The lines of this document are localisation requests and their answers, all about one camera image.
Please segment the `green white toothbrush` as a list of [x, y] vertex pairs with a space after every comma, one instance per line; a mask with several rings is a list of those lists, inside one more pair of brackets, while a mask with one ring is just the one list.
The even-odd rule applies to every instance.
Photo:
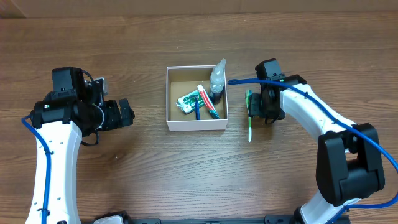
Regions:
[[248, 142], [252, 141], [252, 126], [251, 126], [251, 117], [249, 115], [249, 97], [251, 96], [252, 91], [246, 90], [245, 92], [245, 100], [246, 100], [246, 109], [248, 112]]

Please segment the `clear pump sanitizer bottle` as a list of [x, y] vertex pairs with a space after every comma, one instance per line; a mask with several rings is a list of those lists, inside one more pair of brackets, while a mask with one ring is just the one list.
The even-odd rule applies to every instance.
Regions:
[[213, 104], [218, 104], [223, 95], [225, 85], [226, 59], [222, 59], [212, 70], [210, 76], [210, 100]]

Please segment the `white green toothpaste tube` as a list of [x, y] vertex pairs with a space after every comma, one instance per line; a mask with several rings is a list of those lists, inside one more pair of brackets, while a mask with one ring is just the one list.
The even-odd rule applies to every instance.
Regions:
[[204, 87], [202, 85], [198, 85], [197, 86], [198, 92], [206, 106], [206, 108], [208, 109], [209, 113], [211, 114], [211, 117], [213, 119], [220, 119], [212, 101], [210, 100], [206, 90], [204, 89]]

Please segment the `blue disposable razor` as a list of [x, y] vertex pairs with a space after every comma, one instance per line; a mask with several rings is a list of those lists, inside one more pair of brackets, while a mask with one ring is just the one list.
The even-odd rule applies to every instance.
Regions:
[[200, 120], [200, 105], [198, 102], [199, 95], [195, 97], [195, 118], [196, 120]]

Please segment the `green soap bar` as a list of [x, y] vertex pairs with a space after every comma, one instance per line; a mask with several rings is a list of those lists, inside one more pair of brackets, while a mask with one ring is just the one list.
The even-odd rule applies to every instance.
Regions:
[[200, 108], [205, 105], [200, 93], [198, 90], [194, 90], [187, 95], [184, 95], [177, 99], [176, 105], [180, 108], [185, 114], [189, 114], [196, 109], [196, 105]]

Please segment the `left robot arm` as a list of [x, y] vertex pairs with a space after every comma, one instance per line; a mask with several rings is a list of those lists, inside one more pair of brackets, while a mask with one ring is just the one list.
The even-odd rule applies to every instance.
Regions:
[[76, 167], [83, 138], [133, 124], [127, 99], [104, 100], [104, 78], [86, 70], [52, 70], [53, 91], [36, 102], [22, 124], [35, 136], [37, 164], [27, 223], [80, 223], [76, 202]]

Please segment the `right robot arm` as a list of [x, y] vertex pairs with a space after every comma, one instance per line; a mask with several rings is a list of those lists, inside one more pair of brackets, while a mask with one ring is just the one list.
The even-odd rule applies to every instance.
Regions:
[[318, 191], [292, 215], [266, 217], [267, 223], [326, 223], [347, 205], [368, 198], [385, 186], [381, 153], [355, 131], [378, 142], [378, 133], [369, 123], [356, 124], [340, 116], [317, 99], [299, 75], [282, 73], [272, 58], [255, 67], [262, 80], [261, 92], [246, 94], [249, 117], [274, 123], [290, 115], [318, 144], [316, 182]]

